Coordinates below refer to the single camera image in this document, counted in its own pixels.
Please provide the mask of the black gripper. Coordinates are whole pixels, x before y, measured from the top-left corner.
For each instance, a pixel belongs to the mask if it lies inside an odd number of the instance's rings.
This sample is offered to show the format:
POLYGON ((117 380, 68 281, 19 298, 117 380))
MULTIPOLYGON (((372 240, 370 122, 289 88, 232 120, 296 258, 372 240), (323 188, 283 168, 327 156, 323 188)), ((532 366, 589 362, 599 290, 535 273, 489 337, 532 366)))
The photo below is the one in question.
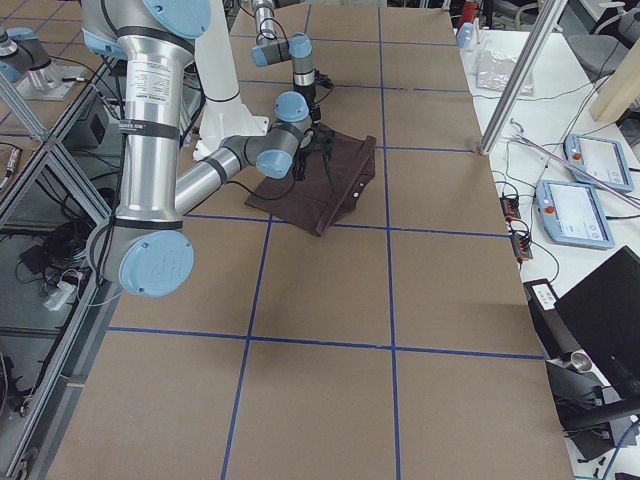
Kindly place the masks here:
POLYGON ((318 123, 321 120, 320 103, 333 92, 331 78, 322 72, 294 74, 293 86, 294 91, 304 97, 312 122, 318 123), (317 97, 318 87, 326 91, 325 95, 320 98, 317 97))
POLYGON ((307 159, 312 153, 321 155, 325 174, 328 179, 331 179, 329 162, 333 152, 334 130, 327 126, 317 125, 309 131, 309 134, 309 143, 300 147, 294 156, 293 179, 306 179, 307 159))

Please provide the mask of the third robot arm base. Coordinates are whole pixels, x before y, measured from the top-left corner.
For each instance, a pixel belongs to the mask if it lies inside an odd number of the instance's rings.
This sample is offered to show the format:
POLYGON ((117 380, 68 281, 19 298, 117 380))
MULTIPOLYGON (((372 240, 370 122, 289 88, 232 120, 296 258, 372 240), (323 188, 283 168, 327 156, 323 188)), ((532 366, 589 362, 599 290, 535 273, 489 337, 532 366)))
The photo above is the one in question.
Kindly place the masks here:
POLYGON ((85 72, 57 64, 32 29, 1 27, 1 73, 24 99, 62 101, 85 72))

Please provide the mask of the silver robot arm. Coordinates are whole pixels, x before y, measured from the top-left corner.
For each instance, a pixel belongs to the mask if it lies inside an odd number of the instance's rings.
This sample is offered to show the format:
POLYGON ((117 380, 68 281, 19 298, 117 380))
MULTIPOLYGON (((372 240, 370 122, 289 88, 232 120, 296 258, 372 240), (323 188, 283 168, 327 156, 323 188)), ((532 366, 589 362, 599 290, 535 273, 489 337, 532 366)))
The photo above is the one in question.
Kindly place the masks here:
POLYGON ((254 0, 250 1, 256 28, 256 45, 252 58, 257 67, 265 67, 290 61, 294 91, 301 94, 314 124, 321 121, 317 88, 330 94, 334 84, 330 77, 315 67, 311 39, 305 33, 288 36, 276 19, 278 9, 300 4, 300 1, 254 0))
POLYGON ((245 167, 284 178, 309 144, 320 118, 313 47, 306 34, 283 31, 278 8, 251 5, 254 63, 292 67, 293 87, 268 119, 241 99, 220 2, 83 3, 87 48, 127 64, 120 200, 87 243, 101 278, 148 298, 175 291, 194 265, 184 215, 245 167))

